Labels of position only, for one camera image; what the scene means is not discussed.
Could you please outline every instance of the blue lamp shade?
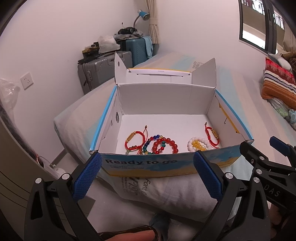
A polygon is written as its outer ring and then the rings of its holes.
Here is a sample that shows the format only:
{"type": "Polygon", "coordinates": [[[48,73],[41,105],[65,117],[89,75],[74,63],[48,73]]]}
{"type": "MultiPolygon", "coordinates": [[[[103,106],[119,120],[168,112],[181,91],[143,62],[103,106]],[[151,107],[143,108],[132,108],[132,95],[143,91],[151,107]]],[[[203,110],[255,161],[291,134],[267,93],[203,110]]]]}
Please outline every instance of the blue lamp shade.
{"type": "Polygon", "coordinates": [[[139,10],[138,14],[143,18],[144,21],[149,20],[150,18],[150,13],[139,10]]]}

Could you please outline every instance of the striped pillow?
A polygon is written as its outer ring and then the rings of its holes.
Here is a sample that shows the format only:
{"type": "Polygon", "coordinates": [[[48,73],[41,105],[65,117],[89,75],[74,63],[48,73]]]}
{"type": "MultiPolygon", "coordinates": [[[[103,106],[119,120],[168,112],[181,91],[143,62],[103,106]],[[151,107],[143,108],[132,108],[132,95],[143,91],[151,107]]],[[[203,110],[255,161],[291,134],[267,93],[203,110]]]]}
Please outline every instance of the striped pillow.
{"type": "Polygon", "coordinates": [[[296,110],[296,85],[293,74],[266,58],[262,98],[274,97],[296,110]]]}

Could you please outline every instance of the bracelet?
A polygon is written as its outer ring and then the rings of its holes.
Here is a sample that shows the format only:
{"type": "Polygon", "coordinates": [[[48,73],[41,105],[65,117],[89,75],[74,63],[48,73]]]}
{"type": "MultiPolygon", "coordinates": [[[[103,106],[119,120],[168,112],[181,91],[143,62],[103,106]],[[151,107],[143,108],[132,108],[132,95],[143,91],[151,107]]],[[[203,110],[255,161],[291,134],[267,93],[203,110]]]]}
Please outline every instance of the bracelet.
{"type": "Polygon", "coordinates": [[[142,146],[144,145],[144,143],[145,143],[145,140],[146,140],[146,137],[145,137],[145,135],[144,135],[144,133],[143,132],[140,132],[140,131],[134,131],[134,132],[132,132],[129,136],[128,136],[128,138],[126,138],[126,141],[125,141],[125,143],[124,143],[124,146],[125,146],[125,148],[126,148],[126,150],[129,150],[129,151],[134,151],[134,150],[138,150],[138,149],[141,149],[142,148],[142,146]],[[142,137],[143,137],[143,142],[142,142],[142,144],[140,145],[140,146],[132,146],[132,147],[128,147],[128,142],[135,136],[135,134],[140,134],[142,137]]]}
{"type": "Polygon", "coordinates": [[[165,149],[165,144],[169,144],[173,149],[173,154],[178,153],[178,145],[175,144],[175,141],[171,140],[170,138],[165,138],[160,135],[152,136],[150,137],[147,142],[143,146],[143,153],[146,155],[151,154],[159,154],[165,149]],[[156,140],[156,142],[153,143],[152,147],[152,153],[147,151],[147,146],[150,144],[151,141],[156,140]]]}
{"type": "Polygon", "coordinates": [[[205,123],[205,133],[207,134],[207,138],[208,138],[208,140],[209,140],[211,146],[214,147],[214,148],[216,148],[216,149],[218,149],[218,147],[216,147],[216,146],[218,146],[219,143],[220,143],[219,137],[218,137],[217,133],[215,132],[215,130],[214,130],[212,127],[207,126],[207,123],[205,123]],[[210,136],[210,134],[209,134],[208,129],[210,129],[210,130],[212,131],[214,137],[217,139],[217,144],[215,144],[215,143],[211,140],[211,136],[210,136]]]}
{"type": "Polygon", "coordinates": [[[207,150],[210,147],[210,143],[208,140],[200,137],[193,137],[189,140],[187,144],[188,151],[195,152],[197,150],[207,150]]]}

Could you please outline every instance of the red braided bracelet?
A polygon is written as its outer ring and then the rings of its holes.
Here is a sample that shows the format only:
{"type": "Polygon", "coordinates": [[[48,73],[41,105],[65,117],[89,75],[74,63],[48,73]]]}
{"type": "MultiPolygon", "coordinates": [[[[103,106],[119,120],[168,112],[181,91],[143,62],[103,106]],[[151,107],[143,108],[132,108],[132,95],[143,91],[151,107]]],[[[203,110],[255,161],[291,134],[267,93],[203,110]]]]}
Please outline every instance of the red braided bracelet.
{"type": "Polygon", "coordinates": [[[215,132],[215,130],[214,130],[212,127],[207,126],[207,123],[205,123],[205,133],[207,134],[207,138],[208,138],[208,140],[209,140],[211,146],[214,147],[214,148],[216,148],[216,149],[218,149],[218,147],[216,147],[216,146],[218,146],[219,143],[220,143],[220,141],[219,141],[219,137],[218,137],[217,133],[215,132]],[[215,143],[211,140],[211,136],[210,136],[210,134],[209,134],[208,129],[210,129],[210,130],[212,131],[214,137],[216,137],[216,139],[217,139],[217,141],[218,141],[217,144],[215,144],[215,143]]]}
{"type": "Polygon", "coordinates": [[[144,145],[145,143],[145,140],[146,140],[146,137],[145,135],[143,134],[143,132],[140,132],[140,131],[134,131],[132,132],[128,138],[126,139],[125,143],[124,143],[124,146],[127,150],[129,151],[133,151],[133,150],[138,150],[138,149],[141,149],[142,146],[144,145]],[[135,134],[140,134],[142,137],[143,137],[143,142],[140,146],[132,146],[132,147],[128,147],[128,142],[135,136],[135,134]]]}

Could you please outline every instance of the gray suitcase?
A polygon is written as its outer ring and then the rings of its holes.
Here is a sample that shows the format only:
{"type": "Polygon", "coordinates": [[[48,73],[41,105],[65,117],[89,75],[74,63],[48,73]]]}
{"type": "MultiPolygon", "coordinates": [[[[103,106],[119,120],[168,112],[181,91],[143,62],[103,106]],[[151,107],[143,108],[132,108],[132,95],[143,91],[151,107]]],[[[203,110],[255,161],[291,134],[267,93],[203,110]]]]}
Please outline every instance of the gray suitcase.
{"type": "MultiPolygon", "coordinates": [[[[118,51],[117,54],[127,68],[133,67],[131,52],[118,51]]],[[[114,78],[114,58],[115,53],[107,53],[93,61],[78,65],[78,76],[84,94],[114,78]]]]}

